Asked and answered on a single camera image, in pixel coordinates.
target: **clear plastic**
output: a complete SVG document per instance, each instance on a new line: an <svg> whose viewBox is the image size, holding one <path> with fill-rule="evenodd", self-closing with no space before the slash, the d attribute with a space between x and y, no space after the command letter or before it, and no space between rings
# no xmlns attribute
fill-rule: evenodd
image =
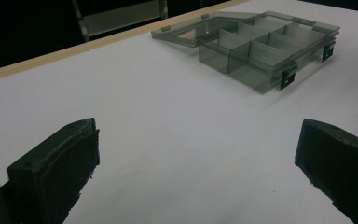
<svg viewBox="0 0 358 224"><path fill-rule="evenodd" d="M269 11L211 14L165 29L152 36L199 46L200 62L266 93L290 84L288 77L316 58L331 56L339 27Z"/></svg>

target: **white table surface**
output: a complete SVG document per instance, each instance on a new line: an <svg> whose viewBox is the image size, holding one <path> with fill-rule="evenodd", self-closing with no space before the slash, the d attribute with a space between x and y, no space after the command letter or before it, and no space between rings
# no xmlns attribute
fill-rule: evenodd
<svg viewBox="0 0 358 224"><path fill-rule="evenodd" d="M338 25L335 53L265 95L150 34L2 78L0 183L62 126L94 117L101 165L65 223L351 223L294 161L304 118L358 136L358 12L295 0L225 10Z"/></svg>

